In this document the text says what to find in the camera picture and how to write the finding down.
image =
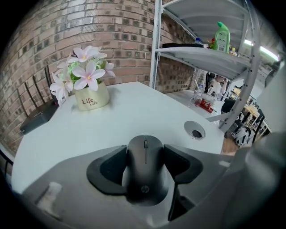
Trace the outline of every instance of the black mouse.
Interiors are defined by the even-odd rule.
[[[152,206],[166,197],[168,180],[159,139],[141,135],[130,141],[122,185],[127,188],[127,200],[133,204]]]

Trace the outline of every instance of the flower pot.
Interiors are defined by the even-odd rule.
[[[98,90],[90,88],[75,90],[79,110],[93,110],[105,106],[109,102],[109,93],[104,82],[98,85]]]

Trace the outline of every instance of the ceiling light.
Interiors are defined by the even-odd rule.
[[[247,45],[253,46],[253,44],[249,40],[245,40],[244,43]],[[260,51],[266,53],[267,55],[271,56],[274,60],[278,61],[278,56],[276,56],[274,53],[270,52],[268,49],[260,46]]]

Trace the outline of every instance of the black router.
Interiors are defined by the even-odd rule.
[[[46,75],[46,80],[48,82],[48,86],[50,88],[50,85],[51,85],[51,79],[50,79],[50,72],[49,72],[49,67],[46,66],[45,67],[45,75]],[[19,94],[19,90],[17,89],[17,92],[18,92],[18,97],[20,99],[20,103],[21,103],[21,106],[24,110],[24,113],[26,114],[26,119],[25,121],[23,122],[23,124],[21,125],[20,127],[20,131],[23,133],[23,134],[27,134],[29,132],[31,132],[32,130],[38,128],[39,126],[47,123],[51,117],[53,117],[55,111],[57,110],[58,108],[58,103],[57,103],[57,99],[56,97],[52,95],[52,100],[49,100],[49,101],[45,101],[42,94],[40,93],[40,90],[38,88],[38,85],[37,85],[37,82],[35,80],[35,76],[33,76],[33,81],[34,81],[34,84],[36,86],[36,89],[37,89],[37,92],[43,102],[42,105],[40,106],[37,106],[36,102],[34,101],[30,91],[29,91],[29,88],[25,82],[25,87],[27,89],[27,92],[33,102],[33,104],[35,105],[36,109],[34,111],[32,111],[29,115],[27,114],[25,108],[24,108],[24,105],[23,105],[23,102],[21,100],[21,97],[20,97],[20,94]]]

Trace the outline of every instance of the green cleaner bottle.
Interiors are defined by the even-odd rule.
[[[219,30],[215,34],[214,49],[228,53],[230,32],[228,28],[218,21]]]

